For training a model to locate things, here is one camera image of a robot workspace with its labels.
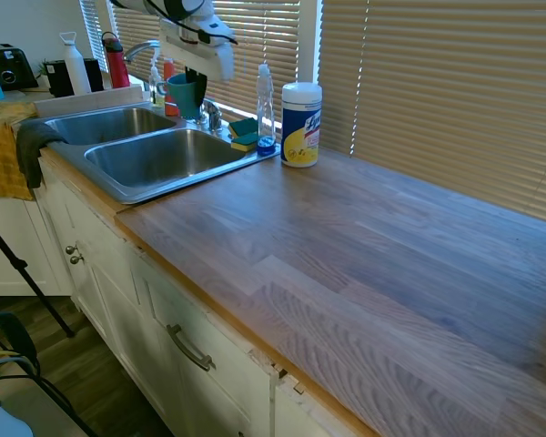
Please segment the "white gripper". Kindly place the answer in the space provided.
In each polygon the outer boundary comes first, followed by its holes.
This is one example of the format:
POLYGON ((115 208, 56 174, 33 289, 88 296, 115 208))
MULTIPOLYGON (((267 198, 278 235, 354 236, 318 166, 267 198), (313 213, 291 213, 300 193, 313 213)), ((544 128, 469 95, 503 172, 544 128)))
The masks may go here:
POLYGON ((207 81, 225 82, 234 78, 234 51, 230 43, 209 46, 201 42, 184 42, 179 35, 179 27, 168 20, 160 21, 159 42, 161 54, 182 63, 187 83, 195 83, 197 107, 204 102, 207 81))

